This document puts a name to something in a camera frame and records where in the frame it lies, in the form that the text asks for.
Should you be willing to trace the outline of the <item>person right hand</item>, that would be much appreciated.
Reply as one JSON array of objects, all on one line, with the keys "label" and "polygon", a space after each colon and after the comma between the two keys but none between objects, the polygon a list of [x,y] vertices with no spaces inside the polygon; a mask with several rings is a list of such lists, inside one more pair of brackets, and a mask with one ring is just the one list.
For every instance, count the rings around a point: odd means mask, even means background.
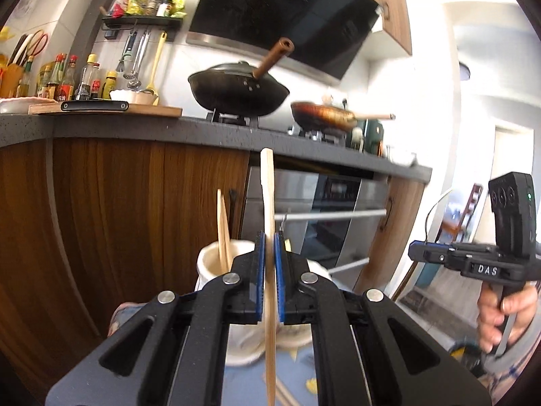
[{"label": "person right hand", "polygon": [[524,288],[499,301],[496,292],[483,282],[478,299],[478,336],[479,347],[487,354],[499,345],[502,332],[499,327],[506,316],[516,315],[514,327],[508,338],[508,345],[517,342],[536,315],[538,292],[533,282],[528,282]]}]

